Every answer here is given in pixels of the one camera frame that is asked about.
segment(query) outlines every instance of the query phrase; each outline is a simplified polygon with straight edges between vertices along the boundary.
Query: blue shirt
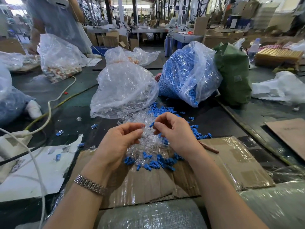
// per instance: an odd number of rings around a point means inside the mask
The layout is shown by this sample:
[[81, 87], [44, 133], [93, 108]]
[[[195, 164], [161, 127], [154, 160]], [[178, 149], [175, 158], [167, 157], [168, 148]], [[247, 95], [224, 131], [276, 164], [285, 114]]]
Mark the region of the blue shirt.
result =
[[47, 0], [27, 0], [27, 11], [32, 18], [44, 23], [46, 33], [54, 34], [86, 53], [85, 41], [72, 15], [71, 6], [63, 9], [48, 3]]

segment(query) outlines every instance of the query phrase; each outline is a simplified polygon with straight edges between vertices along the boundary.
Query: metal watch band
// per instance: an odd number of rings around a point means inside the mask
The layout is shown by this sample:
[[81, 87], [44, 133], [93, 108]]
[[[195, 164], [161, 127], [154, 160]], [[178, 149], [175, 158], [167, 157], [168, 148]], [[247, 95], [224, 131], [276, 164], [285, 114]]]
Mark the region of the metal watch band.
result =
[[91, 190], [94, 193], [100, 194], [100, 195], [106, 195], [106, 188], [91, 181], [90, 179], [82, 176], [82, 175], [78, 175], [75, 180], [74, 180], [77, 184], [79, 184], [82, 187], [85, 187], [88, 190]]

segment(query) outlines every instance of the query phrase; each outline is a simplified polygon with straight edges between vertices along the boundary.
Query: wooden stick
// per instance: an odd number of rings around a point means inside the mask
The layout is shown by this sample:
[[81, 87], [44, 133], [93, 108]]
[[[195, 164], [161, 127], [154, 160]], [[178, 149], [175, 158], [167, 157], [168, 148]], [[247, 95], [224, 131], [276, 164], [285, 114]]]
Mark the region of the wooden stick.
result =
[[219, 151], [217, 149], [214, 149], [214, 148], [206, 145], [205, 143], [203, 143], [201, 141], [198, 141], [198, 142], [202, 145], [203, 148], [205, 148], [205, 149], [207, 149], [207, 150], [209, 150], [209, 151], [211, 151], [211, 152], [213, 152], [215, 154], [219, 154]]

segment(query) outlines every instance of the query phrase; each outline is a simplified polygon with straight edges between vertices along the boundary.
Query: standing person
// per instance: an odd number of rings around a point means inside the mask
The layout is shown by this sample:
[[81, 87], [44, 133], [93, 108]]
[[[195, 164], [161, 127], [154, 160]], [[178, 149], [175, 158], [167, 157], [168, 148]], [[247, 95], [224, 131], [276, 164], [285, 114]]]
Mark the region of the standing person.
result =
[[85, 21], [77, 0], [68, 0], [68, 8], [50, 4], [47, 0], [27, 0], [27, 11], [33, 19], [30, 54], [37, 53], [40, 34], [54, 34], [59, 38], [77, 46], [86, 53], [85, 41], [80, 34], [78, 23]]
[[[108, 130], [94, 156], [80, 172], [44, 229], [93, 227], [103, 196], [90, 189], [91, 182], [94, 182], [93, 187], [98, 185], [98, 189], [103, 190], [107, 186], [112, 171], [119, 167], [127, 148], [139, 144], [143, 127], [145, 124], [142, 123], [127, 123]], [[155, 135], [162, 133], [169, 140], [170, 146], [191, 165], [213, 229], [268, 228], [246, 205], [197, 142], [185, 119], [166, 112], [156, 118], [153, 128]]]

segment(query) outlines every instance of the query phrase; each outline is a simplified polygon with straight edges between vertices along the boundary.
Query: green bag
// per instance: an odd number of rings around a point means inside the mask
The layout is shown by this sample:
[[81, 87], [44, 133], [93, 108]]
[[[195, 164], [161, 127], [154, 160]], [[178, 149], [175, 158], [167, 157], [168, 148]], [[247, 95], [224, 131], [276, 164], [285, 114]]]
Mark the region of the green bag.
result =
[[248, 56], [233, 45], [220, 43], [214, 61], [223, 80], [218, 88], [221, 96], [230, 105], [246, 104], [251, 99]]

